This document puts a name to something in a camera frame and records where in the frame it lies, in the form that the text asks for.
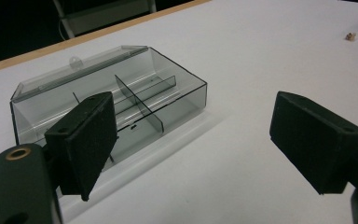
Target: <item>dark background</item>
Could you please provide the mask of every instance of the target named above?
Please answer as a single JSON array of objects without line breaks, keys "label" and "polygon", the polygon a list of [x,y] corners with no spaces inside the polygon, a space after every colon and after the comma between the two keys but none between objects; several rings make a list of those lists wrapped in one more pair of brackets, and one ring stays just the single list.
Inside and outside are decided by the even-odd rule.
[{"label": "dark background", "polygon": [[[64,8],[69,13],[112,1],[65,0],[62,4],[71,6]],[[190,0],[156,0],[156,5],[160,11],[186,2]],[[0,61],[61,42],[58,26],[58,12],[52,0],[0,0]]]}]

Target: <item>table surface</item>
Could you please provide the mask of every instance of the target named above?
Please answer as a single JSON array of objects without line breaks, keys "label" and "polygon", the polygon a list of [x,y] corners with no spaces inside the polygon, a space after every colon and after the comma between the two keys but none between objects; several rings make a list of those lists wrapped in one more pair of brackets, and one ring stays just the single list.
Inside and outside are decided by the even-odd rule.
[{"label": "table surface", "polygon": [[67,222],[351,223],[353,187],[318,195],[269,124],[276,93],[290,91],[358,125],[357,3],[213,0],[1,69],[0,152],[15,144],[9,99],[20,81],[120,45],[151,46],[206,80],[207,106],[146,148],[171,150],[166,160],[103,200],[96,190],[89,209],[63,212]]}]

